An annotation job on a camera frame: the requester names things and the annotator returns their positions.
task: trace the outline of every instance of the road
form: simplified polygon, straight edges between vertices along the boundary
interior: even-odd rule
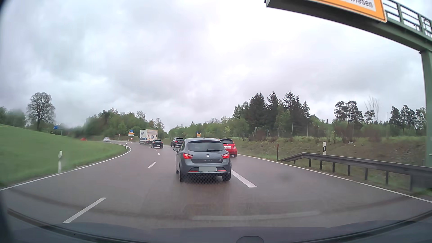
[[[231,158],[236,176],[228,182],[217,177],[180,183],[172,148],[128,146],[131,151],[118,158],[2,190],[3,199],[7,207],[50,224],[141,229],[333,227],[432,210],[428,201],[241,155]]]

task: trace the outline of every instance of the yellow direction sign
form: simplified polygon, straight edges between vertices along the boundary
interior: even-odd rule
[[[324,3],[351,12],[359,13],[367,17],[387,22],[382,0],[310,0]]]

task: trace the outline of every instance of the car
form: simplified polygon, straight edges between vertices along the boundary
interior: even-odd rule
[[[181,147],[182,143],[183,143],[183,138],[182,137],[175,137],[171,141],[171,147]]]
[[[237,148],[231,138],[221,138],[220,141],[223,143],[225,150],[229,152],[229,155],[237,157]]]
[[[186,138],[181,147],[173,148],[175,170],[180,182],[188,176],[222,176],[231,179],[231,159],[223,143],[217,138]]]
[[[156,148],[156,147],[163,148],[163,142],[162,142],[162,140],[160,140],[160,139],[153,140],[153,142],[152,142],[152,148]]]

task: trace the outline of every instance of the white box truck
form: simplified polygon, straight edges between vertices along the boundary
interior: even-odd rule
[[[158,139],[157,129],[145,129],[140,131],[140,144],[150,144]]]

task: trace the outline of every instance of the tire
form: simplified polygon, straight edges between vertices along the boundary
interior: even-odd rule
[[[223,180],[224,182],[231,180],[231,173],[226,174],[226,175],[223,175],[223,176],[222,176],[222,180]]]
[[[178,172],[178,179],[180,182],[183,182],[186,179],[186,175],[182,174],[180,171]]]

